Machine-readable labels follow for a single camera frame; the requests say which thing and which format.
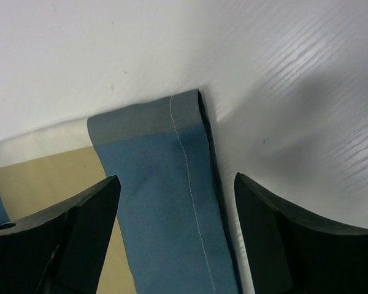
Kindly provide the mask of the blue and tan cloth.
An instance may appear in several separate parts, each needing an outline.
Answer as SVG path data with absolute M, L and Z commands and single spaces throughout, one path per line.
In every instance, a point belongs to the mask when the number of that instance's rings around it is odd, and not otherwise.
M 18 219 L 113 175 L 99 293 L 240 293 L 197 89 L 0 142 L 0 211 Z

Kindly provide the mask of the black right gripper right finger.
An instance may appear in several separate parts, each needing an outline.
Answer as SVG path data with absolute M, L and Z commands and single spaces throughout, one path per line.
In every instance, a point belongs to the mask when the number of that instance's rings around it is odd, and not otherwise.
M 368 293 L 368 228 L 315 214 L 242 173 L 234 193 L 256 293 Z

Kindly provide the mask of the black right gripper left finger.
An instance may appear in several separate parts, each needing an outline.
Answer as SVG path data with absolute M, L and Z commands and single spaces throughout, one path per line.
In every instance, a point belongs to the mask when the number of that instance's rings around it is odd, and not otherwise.
M 0 293 L 96 293 L 120 198 L 117 176 L 0 225 Z

